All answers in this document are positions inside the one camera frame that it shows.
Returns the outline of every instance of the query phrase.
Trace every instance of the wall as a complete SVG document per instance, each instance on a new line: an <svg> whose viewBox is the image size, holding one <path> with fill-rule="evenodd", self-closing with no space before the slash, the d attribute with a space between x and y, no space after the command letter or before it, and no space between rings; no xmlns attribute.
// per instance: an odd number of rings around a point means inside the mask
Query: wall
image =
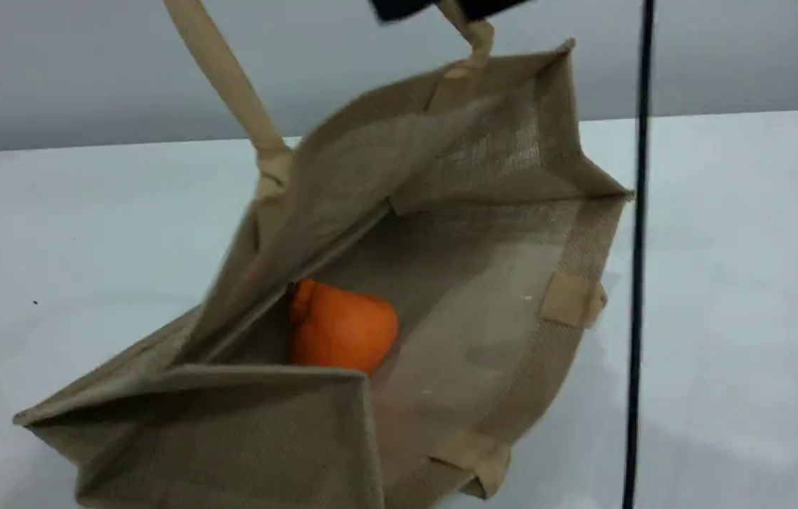
<svg viewBox="0 0 798 509"><path fill-rule="evenodd" d="M431 9L380 28L364 0L206 0L286 134L357 93L466 54ZM798 110L798 0L666 0L657 114ZM535 0L498 54L579 40L583 119L631 116L638 0ZM0 0L0 149L242 136L159 0Z"/></svg>

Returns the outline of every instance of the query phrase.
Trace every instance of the white table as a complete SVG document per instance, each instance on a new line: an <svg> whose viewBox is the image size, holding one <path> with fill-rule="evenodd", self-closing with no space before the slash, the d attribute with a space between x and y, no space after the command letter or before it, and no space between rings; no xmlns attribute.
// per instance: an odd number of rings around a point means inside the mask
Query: white table
<svg viewBox="0 0 798 509"><path fill-rule="evenodd" d="M582 123L630 184L631 120ZM246 141L0 152L0 509L69 509L14 412L197 303L257 181ZM798 507L798 112L656 119L638 505ZM490 505L621 497L630 227L611 302Z"/></svg>

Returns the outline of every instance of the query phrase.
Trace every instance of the burlap bag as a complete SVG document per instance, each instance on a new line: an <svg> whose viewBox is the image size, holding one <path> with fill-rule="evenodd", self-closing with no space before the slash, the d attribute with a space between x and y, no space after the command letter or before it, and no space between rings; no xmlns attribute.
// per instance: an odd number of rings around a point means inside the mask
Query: burlap bag
<svg viewBox="0 0 798 509"><path fill-rule="evenodd" d="M351 101L286 147L198 0L165 0L257 148L257 197L200 306L19 413L105 508L422 508L499 489L599 287L625 190L580 149L573 42L471 56ZM289 281L386 297L368 380L288 366Z"/></svg>

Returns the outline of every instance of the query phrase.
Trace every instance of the beige cotton handle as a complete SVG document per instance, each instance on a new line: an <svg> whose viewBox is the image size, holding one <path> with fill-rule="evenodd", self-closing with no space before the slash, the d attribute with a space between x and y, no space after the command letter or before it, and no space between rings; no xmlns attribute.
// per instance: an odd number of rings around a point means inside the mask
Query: beige cotton handle
<svg viewBox="0 0 798 509"><path fill-rule="evenodd" d="M471 55L467 60L456 62L447 68L430 99L427 113L444 113L469 103L475 93L477 78L486 67L493 49L493 26L490 23L470 23L464 18L456 0L440 0L437 6L471 45Z"/></svg>
<svg viewBox="0 0 798 509"><path fill-rule="evenodd" d="M198 67L257 150L261 175L257 197L279 196L288 186L292 149L276 132L251 81L201 1L163 0L163 3Z"/></svg>

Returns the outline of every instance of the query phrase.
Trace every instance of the black strap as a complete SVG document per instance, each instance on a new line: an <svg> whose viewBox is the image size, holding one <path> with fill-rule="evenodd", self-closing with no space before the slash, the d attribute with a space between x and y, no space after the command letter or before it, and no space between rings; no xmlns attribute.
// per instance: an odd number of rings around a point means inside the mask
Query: black strap
<svg viewBox="0 0 798 509"><path fill-rule="evenodd" d="M638 404L640 352L644 325L644 247L647 240L647 149L650 147L650 81L653 67L653 29L656 6L644 0L638 75L638 167L635 185L634 254L631 270L631 348L628 364L628 435L625 451L625 490L622 509L632 509L638 476Z"/></svg>

